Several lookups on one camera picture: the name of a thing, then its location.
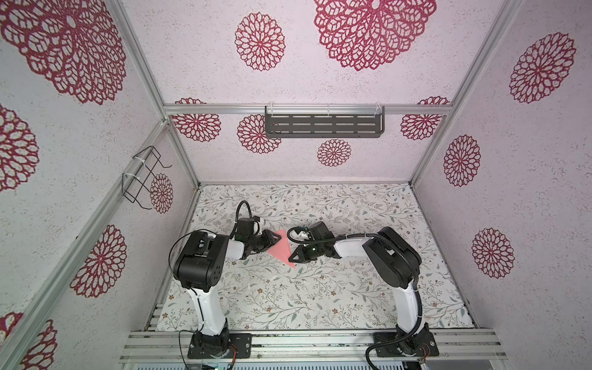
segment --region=wire holder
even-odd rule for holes
[[[149,167],[146,164],[146,162],[150,159],[150,156],[153,156],[156,160],[155,160],[154,164],[152,164],[152,166]],[[145,210],[151,210],[152,207],[150,207],[150,208],[144,207],[140,203],[140,201],[138,200],[138,196],[140,195],[140,192],[142,191],[142,189],[146,189],[146,191],[148,193],[151,193],[150,189],[146,186],[146,182],[148,181],[148,179],[150,178],[151,175],[154,178],[156,177],[156,175],[154,174],[154,168],[156,167],[157,164],[160,165],[162,168],[171,168],[173,166],[173,165],[170,165],[170,166],[163,165],[162,162],[160,161],[160,158],[161,158],[161,155],[160,155],[158,149],[156,149],[152,145],[149,147],[146,147],[146,148],[142,149],[141,151],[139,151],[138,153],[136,153],[132,157],[132,159],[141,161],[142,167],[138,168],[138,170],[135,173],[124,172],[121,174],[121,194],[127,200],[129,200],[131,203],[138,203],[138,205],[141,208],[144,208]],[[143,180],[138,177],[138,174],[142,168],[146,168],[148,170],[148,173],[146,174],[146,177]],[[131,181],[126,186],[126,180],[130,177],[131,177]],[[138,191],[135,194],[132,194],[129,191],[129,189],[131,188],[131,186],[134,184],[135,181],[137,181],[140,184],[140,188],[138,189]]]

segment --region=leaf pattern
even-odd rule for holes
[[[408,185],[209,185],[202,188],[192,227],[230,233],[241,200],[272,231],[319,220],[335,235],[392,227],[422,257],[419,288],[428,324],[474,327]],[[267,253],[226,260],[218,291],[231,330],[378,329],[397,323],[392,288],[368,258],[319,258],[295,269]],[[195,330],[197,314],[178,281],[172,281],[168,297],[157,329]]]

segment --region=red mandala print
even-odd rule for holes
[[[173,204],[173,185],[164,173],[159,173],[150,186],[150,200],[158,213],[170,210]]]
[[[183,98],[176,104],[205,104],[199,99]],[[220,134],[220,119],[217,114],[180,114],[171,116],[179,132],[195,141],[214,140]]]
[[[21,370],[47,370],[53,364],[53,354],[57,348],[57,330],[53,328],[53,320],[45,323],[44,330],[37,335],[33,346],[21,361]]]
[[[4,340],[8,337],[12,328],[21,319],[22,313],[11,312],[8,315],[0,318],[0,346]]]
[[[28,124],[0,105],[0,192],[27,182],[39,162],[38,151]]]
[[[479,231],[473,240],[472,249],[479,270],[492,278],[503,278],[514,267],[514,249],[499,230]]]
[[[419,104],[448,104],[450,101],[441,96],[430,96],[421,100]],[[401,132],[403,136],[413,140],[421,140],[432,136],[436,126],[442,119],[438,114],[407,114],[401,121]]]
[[[236,134],[240,143],[253,153],[273,152],[282,139],[271,139],[265,134],[265,117],[257,114],[245,117],[240,123]]]
[[[234,43],[240,58],[254,70],[269,70],[282,60],[286,45],[275,19],[267,14],[251,13],[239,23]]]
[[[314,0],[319,42],[343,67],[376,69],[409,50],[436,0]]]
[[[103,104],[123,89],[126,54],[101,0],[0,0],[0,27],[59,92]]]
[[[78,270],[70,287],[76,295],[98,297],[115,285],[126,266],[127,246],[121,231],[109,225]]]
[[[570,74],[574,55],[574,41],[567,34],[557,32],[538,40],[514,66],[510,93],[521,103],[541,100]]]
[[[335,167],[344,164],[350,154],[352,154],[352,148],[349,144],[340,139],[331,139],[318,148],[317,158],[325,166]]]
[[[477,141],[461,135],[448,146],[444,156],[444,174],[454,186],[463,186],[472,181],[481,161]]]

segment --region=patterned wall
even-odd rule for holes
[[[526,2],[417,185],[517,370],[592,361],[590,17],[589,1]]]
[[[104,4],[43,4],[0,0],[0,345],[159,121]],[[176,168],[147,184],[152,199],[143,194],[154,208],[143,221],[171,223],[163,244],[189,199],[171,149],[168,158]],[[152,250],[163,240],[137,236],[141,225],[110,224],[21,368],[86,368],[79,353],[95,363],[119,353],[104,339],[140,327],[154,291],[134,278],[165,258]]]
[[[193,192],[168,137],[156,145],[162,162],[155,167],[140,204],[121,207],[70,286],[50,314],[57,330],[54,369],[113,369],[129,332],[142,330],[162,282],[170,244],[175,240]],[[144,170],[140,177],[147,173]]]
[[[501,4],[123,2],[165,101],[181,104],[446,104]],[[267,139],[257,115],[175,122],[202,181],[372,182],[410,179],[439,119],[387,116],[380,139],[330,143]]]

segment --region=pink paper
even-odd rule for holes
[[[295,269],[296,266],[292,262],[288,261],[288,258],[292,255],[292,251],[290,250],[290,242],[288,240],[288,233],[286,230],[275,231],[275,233],[281,236],[282,239],[274,246],[269,248],[267,253]]]

